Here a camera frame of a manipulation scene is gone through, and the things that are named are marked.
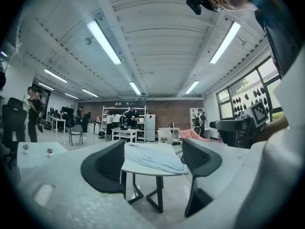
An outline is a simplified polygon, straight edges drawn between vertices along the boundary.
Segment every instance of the floor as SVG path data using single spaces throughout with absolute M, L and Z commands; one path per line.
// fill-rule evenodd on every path
M 71 151 L 78 148 L 84 148 L 96 143 L 103 143 L 105 139 L 98 138 L 94 134 L 83 135 L 83 145 L 79 143 L 77 136 L 73 137 L 73 146 L 69 143 L 69 133 L 63 134 L 63 132 L 55 133 L 51 130 L 44 130 L 43 133 L 38 134 L 38 142 L 58 142 L 66 150 Z M 173 146 L 176 153 L 181 150 L 179 146 Z M 2 152 L 7 153 L 8 149 L 5 147 L 1 148 Z M 13 183 L 17 183 L 17 169 L 16 165 L 10 171 L 6 168 L 8 175 L 11 177 Z M 160 214 L 151 204 L 148 203 L 145 196 L 156 189 L 155 177 L 136 175 L 136 184 L 141 192 L 144 194 L 144 198 L 136 201 L 132 204 L 132 207 L 138 211 L 144 218 L 154 224 L 157 228 L 167 228 L 176 223 L 185 220 L 184 211 L 187 206 L 189 199 L 192 176 L 184 175 L 177 177 L 164 177 L 164 189 L 163 189 L 163 210 Z M 133 186 L 132 186 L 132 175 L 127 173 L 127 185 L 126 185 L 126 197 L 127 199 L 133 198 Z M 153 196 L 153 199 L 157 202 L 157 195 Z

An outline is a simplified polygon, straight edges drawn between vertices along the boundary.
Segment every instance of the white chair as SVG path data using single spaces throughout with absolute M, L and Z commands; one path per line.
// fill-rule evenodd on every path
M 71 141 L 72 146 L 73 146 L 73 142 L 72 142 L 72 136 L 73 135 L 79 135 L 80 136 L 80 142 L 81 142 L 81 145 L 82 145 L 82 126 L 81 125 L 75 125 L 74 127 L 70 128 L 69 143 Z
M 161 137 L 165 136 L 167 137 L 167 142 L 166 144 L 173 144 L 173 134 L 170 130 L 167 129 L 162 129 L 162 130 L 157 130 L 158 132 L 158 143 L 161 143 Z

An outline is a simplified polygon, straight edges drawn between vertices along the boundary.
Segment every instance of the ceiling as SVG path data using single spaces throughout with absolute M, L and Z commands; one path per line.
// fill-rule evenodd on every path
M 87 28 L 92 20 L 121 64 L 115 65 L 92 37 Z M 241 24 L 239 32 L 220 60 L 210 64 L 232 21 Z M 129 82 L 148 98 L 190 97 L 184 93 L 198 80 L 190 95 L 202 96 L 265 36 L 250 11 L 203 9 L 198 16 L 185 0 L 28 0 L 19 23 L 20 53 L 36 69 L 35 82 L 81 101 L 135 99 Z M 46 68 L 68 82 L 49 76 Z

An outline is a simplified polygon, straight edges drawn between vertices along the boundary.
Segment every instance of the white refrigerator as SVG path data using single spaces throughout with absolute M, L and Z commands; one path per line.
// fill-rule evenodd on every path
M 147 114 L 145 117 L 145 140 L 154 142 L 156 131 L 156 115 Z

